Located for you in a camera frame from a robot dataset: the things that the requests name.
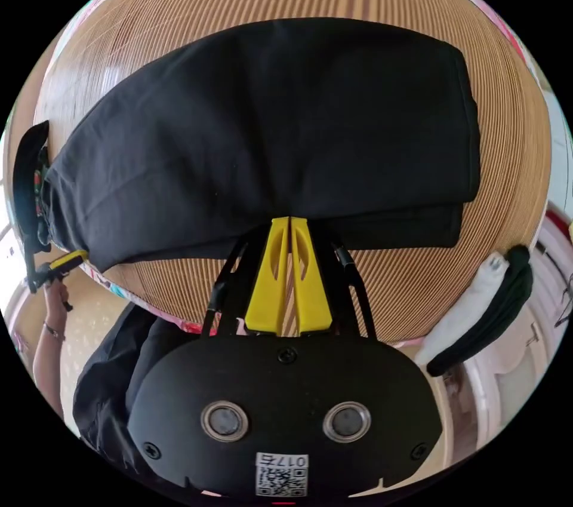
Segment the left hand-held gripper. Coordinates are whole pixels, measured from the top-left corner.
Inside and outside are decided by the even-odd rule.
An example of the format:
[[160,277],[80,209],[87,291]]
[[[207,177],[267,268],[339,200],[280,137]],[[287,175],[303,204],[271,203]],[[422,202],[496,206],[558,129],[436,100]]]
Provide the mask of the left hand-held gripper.
[[41,202],[44,176],[49,168],[49,130],[49,121],[43,121],[24,133],[13,168],[14,215],[23,243],[26,283],[32,294],[56,279],[62,281],[71,270],[88,260],[85,250],[75,250],[40,268],[35,265],[35,255],[51,251],[48,222]]

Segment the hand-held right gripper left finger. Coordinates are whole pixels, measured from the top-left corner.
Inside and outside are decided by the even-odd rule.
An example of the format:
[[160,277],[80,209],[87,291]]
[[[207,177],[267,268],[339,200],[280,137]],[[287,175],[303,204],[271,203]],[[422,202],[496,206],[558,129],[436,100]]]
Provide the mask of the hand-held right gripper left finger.
[[280,333],[285,312],[289,255],[289,217],[272,220],[245,314],[252,333]]

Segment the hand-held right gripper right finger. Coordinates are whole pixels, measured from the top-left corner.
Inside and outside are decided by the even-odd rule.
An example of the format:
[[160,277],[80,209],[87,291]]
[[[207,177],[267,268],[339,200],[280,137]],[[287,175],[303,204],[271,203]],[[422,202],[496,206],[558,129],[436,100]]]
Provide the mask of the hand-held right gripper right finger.
[[306,219],[291,217],[294,305],[300,334],[329,331],[332,316]]

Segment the person's left hand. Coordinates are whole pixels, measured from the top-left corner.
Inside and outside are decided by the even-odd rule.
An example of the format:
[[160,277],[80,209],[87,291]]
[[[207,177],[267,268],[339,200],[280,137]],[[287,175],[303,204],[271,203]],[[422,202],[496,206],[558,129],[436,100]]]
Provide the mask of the person's left hand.
[[62,330],[67,321],[67,309],[65,303],[69,300],[69,293],[63,281],[55,279],[50,284],[44,285],[44,298],[47,309],[46,323]]

